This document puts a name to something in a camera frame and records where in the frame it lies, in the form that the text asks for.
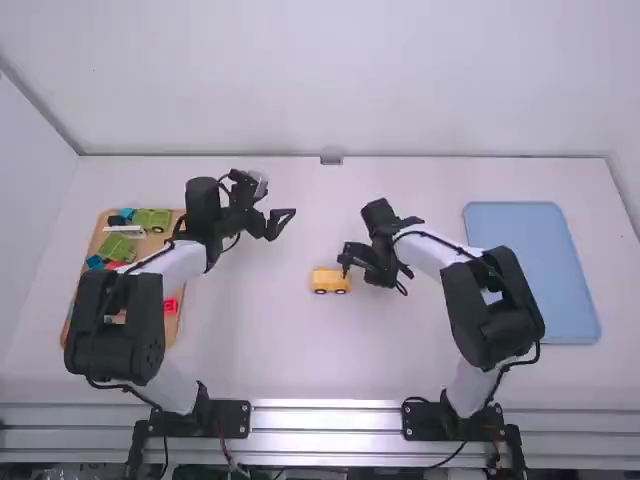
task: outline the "green toy block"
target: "green toy block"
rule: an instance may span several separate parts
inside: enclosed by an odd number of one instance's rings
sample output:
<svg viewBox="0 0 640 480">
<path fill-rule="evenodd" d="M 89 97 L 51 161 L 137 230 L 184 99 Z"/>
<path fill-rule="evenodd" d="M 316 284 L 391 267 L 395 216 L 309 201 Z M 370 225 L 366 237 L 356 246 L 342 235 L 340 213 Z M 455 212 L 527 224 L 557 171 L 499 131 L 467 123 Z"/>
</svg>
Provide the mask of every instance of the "green toy block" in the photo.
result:
<svg viewBox="0 0 640 480">
<path fill-rule="evenodd" d="M 131 223 L 133 225 L 140 225 L 146 231 L 164 233 L 171 223 L 171 210 L 139 208 L 133 214 Z"/>
<path fill-rule="evenodd" d="M 113 262 L 131 263 L 136 259 L 133 241 L 119 233 L 111 233 L 98 249 L 98 255 Z"/>
</svg>

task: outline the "white wall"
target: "white wall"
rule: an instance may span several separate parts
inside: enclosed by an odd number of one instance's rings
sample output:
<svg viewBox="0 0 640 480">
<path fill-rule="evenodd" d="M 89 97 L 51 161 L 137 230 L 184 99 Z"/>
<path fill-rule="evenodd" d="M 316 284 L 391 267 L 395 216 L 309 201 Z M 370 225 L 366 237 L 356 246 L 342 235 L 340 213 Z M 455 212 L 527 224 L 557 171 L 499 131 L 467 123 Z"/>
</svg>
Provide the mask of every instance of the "white wall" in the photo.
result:
<svg viewBox="0 0 640 480">
<path fill-rule="evenodd" d="M 1 355 L 78 163 L 75 152 L 2 72 L 0 161 Z"/>
<path fill-rule="evenodd" d="M 88 153 L 610 155 L 640 226 L 640 2 L 3 0 Z"/>
</svg>

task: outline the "yellow toy car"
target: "yellow toy car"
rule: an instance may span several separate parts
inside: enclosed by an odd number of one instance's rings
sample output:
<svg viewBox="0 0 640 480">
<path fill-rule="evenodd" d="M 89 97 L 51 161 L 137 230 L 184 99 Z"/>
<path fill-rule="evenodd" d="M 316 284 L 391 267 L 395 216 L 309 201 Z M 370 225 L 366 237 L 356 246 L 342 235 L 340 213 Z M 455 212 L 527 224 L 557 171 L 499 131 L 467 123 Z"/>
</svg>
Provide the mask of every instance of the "yellow toy car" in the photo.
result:
<svg viewBox="0 0 640 480">
<path fill-rule="evenodd" d="M 342 276 L 342 268 L 314 268 L 311 274 L 311 289 L 318 295 L 327 292 L 344 295 L 351 291 L 351 277 Z"/>
</svg>

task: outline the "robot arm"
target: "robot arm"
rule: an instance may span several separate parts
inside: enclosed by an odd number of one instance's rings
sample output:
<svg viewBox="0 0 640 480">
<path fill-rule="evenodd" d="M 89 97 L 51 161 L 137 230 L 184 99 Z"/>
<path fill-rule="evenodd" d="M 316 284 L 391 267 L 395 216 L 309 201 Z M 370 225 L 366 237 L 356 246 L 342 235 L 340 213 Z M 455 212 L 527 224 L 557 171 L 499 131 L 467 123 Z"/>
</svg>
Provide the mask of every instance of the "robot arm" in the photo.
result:
<svg viewBox="0 0 640 480">
<path fill-rule="evenodd" d="M 294 209 L 272 210 L 265 220 L 254 208 L 268 193 L 264 175 L 231 170 L 225 177 L 234 182 L 230 191 L 209 177 L 187 182 L 186 214 L 162 249 L 116 271 L 82 275 L 64 351 L 69 372 L 95 388 L 120 382 L 116 388 L 125 387 L 164 412 L 191 415 L 199 398 L 206 402 L 204 385 L 164 359 L 163 300 L 215 265 L 224 238 L 247 231 L 273 241 L 295 215 Z M 229 196 L 226 207 L 220 205 L 221 189 Z M 123 310 L 124 324 L 108 323 Z"/>
<path fill-rule="evenodd" d="M 346 242 L 338 255 L 343 272 L 356 265 L 365 269 L 371 285 L 397 288 L 403 273 L 415 268 L 442 284 L 451 333 L 461 353 L 456 376 L 439 402 L 409 397 L 403 403 L 403 434 L 410 441 L 491 441 L 487 425 L 511 446 L 512 468 L 526 466 L 519 430 L 504 425 L 499 405 L 490 405 L 502 375 L 515 365 L 537 361 L 544 321 L 515 254 L 507 247 L 473 248 L 436 234 L 417 217 L 400 219 L 382 198 L 361 210 L 371 245 Z M 499 294 L 493 302 L 485 292 Z M 532 360 L 513 361 L 535 345 Z"/>
</svg>

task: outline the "blue mat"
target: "blue mat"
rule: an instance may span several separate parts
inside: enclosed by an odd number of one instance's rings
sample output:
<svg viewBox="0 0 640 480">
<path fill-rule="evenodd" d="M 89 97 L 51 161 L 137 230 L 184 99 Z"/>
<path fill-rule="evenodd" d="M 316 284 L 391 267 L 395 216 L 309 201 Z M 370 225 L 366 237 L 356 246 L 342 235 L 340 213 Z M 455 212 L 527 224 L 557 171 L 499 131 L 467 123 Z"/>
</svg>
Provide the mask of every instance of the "blue mat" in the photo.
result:
<svg viewBox="0 0 640 480">
<path fill-rule="evenodd" d="M 562 210 L 551 202 L 472 202 L 472 246 L 505 245 L 518 256 L 546 325 L 545 343 L 593 344 L 600 323 Z"/>
</svg>

